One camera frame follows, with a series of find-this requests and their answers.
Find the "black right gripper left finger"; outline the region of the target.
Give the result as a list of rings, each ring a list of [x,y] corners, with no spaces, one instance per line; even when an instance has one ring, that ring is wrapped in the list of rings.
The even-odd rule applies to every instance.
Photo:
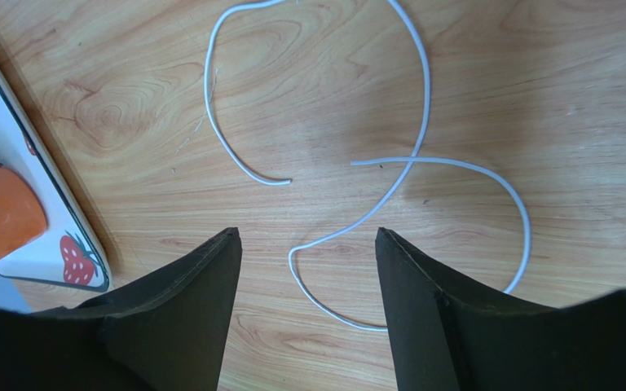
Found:
[[[229,227],[77,307],[0,309],[0,390],[216,389],[241,259]]]

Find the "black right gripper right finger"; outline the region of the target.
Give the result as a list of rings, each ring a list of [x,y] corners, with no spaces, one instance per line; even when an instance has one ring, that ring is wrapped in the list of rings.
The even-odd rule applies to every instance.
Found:
[[[525,301],[375,240],[401,390],[626,390],[626,289],[565,308]]]

